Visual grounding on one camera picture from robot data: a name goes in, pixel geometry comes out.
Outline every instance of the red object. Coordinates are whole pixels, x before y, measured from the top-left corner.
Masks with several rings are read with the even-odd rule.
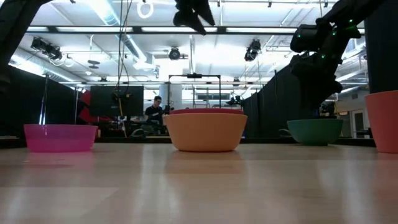
[[[195,108],[195,109],[183,109],[183,110],[170,111],[170,114],[187,114],[187,113],[243,114],[243,111],[242,110],[234,110],[234,109],[221,109],[221,108]]]
[[[398,153],[398,91],[365,96],[377,151]]]
[[[31,152],[87,152],[94,145],[97,126],[70,124],[25,124]]]
[[[79,114],[79,118],[81,118],[83,121],[86,121],[87,123],[98,123],[99,121],[112,121],[111,118],[108,117],[96,117],[96,116],[91,116],[90,111],[87,107],[84,107],[82,111]]]
[[[86,90],[86,91],[80,96],[80,100],[81,100],[82,102],[84,102],[85,104],[90,105],[90,96],[91,96],[90,91],[89,91],[89,90]]]

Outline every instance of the green bowl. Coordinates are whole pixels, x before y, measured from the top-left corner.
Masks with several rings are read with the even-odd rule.
[[[304,119],[288,121],[292,137],[309,146],[327,146],[335,142],[343,128],[342,119]]]

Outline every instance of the pillar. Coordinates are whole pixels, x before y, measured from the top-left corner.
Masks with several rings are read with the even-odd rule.
[[[165,108],[168,102],[167,94],[168,85],[164,84],[159,87],[159,95],[162,97],[162,107]],[[170,107],[174,107],[176,110],[183,109],[182,106],[182,85],[171,84],[170,85]]]

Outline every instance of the black curtain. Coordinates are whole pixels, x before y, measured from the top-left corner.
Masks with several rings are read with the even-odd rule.
[[[243,101],[243,112],[248,117],[244,130],[246,138],[259,137],[259,103],[257,96],[258,94],[255,93]]]
[[[287,129],[287,122],[296,119],[315,118],[313,110],[301,107],[301,91],[298,78],[291,74],[290,67],[285,67],[251,98],[257,98],[258,117],[249,114],[246,135],[260,138],[277,138],[280,129]],[[244,110],[248,110],[246,101]]]
[[[365,20],[366,50],[371,93],[398,90],[397,0],[386,0]]]
[[[24,124],[38,124],[44,92],[45,78],[8,68],[11,84],[0,95],[1,134],[24,137]],[[74,91],[67,86],[49,80],[46,124],[74,124]]]

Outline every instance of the door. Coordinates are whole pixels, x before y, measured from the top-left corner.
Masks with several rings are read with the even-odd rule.
[[[351,120],[353,125],[353,137],[365,138],[363,134],[357,134],[357,131],[363,131],[365,127],[364,111],[363,110],[353,111]]]

